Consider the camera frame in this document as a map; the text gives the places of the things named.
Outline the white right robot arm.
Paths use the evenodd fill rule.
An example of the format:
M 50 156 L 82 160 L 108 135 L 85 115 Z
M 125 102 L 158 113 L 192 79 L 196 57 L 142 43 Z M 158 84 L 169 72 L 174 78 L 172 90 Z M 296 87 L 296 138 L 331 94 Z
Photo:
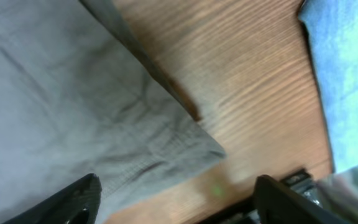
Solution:
M 97 223 L 107 187 L 87 174 L 8 223 Z M 277 180 L 256 178 L 254 193 L 207 223 L 358 223 L 358 167 L 316 181 L 306 169 Z

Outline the grey cargo shorts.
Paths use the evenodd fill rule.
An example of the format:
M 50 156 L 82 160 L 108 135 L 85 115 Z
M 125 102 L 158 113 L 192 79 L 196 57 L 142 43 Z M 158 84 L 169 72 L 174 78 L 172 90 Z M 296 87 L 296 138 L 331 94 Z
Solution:
M 0 223 L 86 174 L 97 223 L 216 165 L 107 1 L 0 1 Z

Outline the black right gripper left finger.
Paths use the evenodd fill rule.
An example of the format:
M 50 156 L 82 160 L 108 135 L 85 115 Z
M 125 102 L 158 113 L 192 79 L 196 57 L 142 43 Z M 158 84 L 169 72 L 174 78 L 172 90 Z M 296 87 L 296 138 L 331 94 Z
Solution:
M 94 224 L 101 192 L 99 177 L 87 174 L 4 224 Z

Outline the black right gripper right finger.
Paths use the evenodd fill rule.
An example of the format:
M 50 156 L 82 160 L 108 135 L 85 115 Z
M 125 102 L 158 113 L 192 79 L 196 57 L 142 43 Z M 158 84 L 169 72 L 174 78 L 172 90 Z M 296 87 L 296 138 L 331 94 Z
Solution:
M 269 175 L 257 178 L 254 204 L 263 224 L 346 224 Z

